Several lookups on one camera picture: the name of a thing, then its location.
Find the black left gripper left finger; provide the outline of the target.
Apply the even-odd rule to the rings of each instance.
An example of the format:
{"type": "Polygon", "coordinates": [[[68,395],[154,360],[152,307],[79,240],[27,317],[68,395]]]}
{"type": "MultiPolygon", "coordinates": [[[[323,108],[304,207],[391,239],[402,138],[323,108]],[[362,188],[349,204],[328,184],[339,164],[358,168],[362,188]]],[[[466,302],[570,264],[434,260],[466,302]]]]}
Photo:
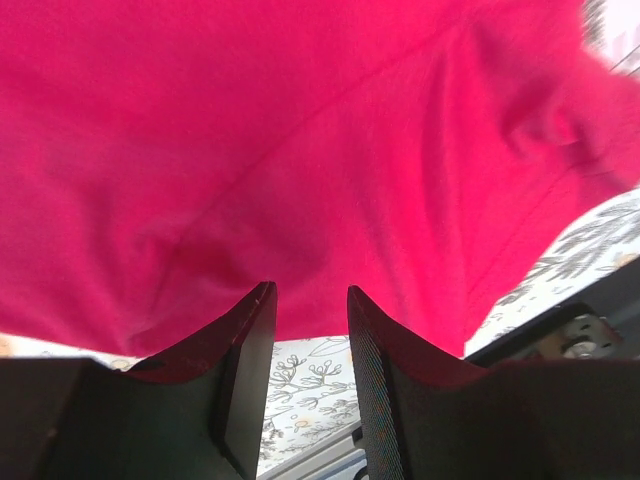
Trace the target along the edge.
{"type": "Polygon", "coordinates": [[[3,359],[5,479],[253,479],[277,289],[127,371],[90,358],[3,359]]]}

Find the aluminium frame rail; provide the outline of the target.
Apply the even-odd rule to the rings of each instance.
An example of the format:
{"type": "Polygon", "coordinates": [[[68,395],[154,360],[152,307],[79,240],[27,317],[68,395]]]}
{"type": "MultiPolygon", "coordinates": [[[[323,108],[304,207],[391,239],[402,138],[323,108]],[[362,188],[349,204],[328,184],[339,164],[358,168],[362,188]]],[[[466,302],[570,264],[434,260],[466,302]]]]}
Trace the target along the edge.
{"type": "Polygon", "coordinates": [[[367,479],[367,460],[361,423],[356,422],[307,447],[259,480],[367,479]]]}

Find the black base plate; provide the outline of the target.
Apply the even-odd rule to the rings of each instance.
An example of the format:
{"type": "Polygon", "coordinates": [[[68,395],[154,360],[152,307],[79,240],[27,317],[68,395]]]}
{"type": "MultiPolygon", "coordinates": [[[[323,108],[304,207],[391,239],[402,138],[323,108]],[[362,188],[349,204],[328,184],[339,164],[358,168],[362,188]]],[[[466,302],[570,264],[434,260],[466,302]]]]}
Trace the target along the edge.
{"type": "Polygon", "coordinates": [[[506,360],[639,358],[639,261],[596,281],[466,357],[506,360]]]}

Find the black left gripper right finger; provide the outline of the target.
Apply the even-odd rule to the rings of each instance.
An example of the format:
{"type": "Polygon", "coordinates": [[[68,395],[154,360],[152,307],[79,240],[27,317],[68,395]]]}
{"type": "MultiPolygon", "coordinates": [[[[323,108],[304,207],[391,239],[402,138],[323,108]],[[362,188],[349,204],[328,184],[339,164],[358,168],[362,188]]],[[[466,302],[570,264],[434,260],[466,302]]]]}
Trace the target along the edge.
{"type": "Polygon", "coordinates": [[[639,363],[517,360],[476,366],[347,294],[372,479],[635,479],[639,363]]]}

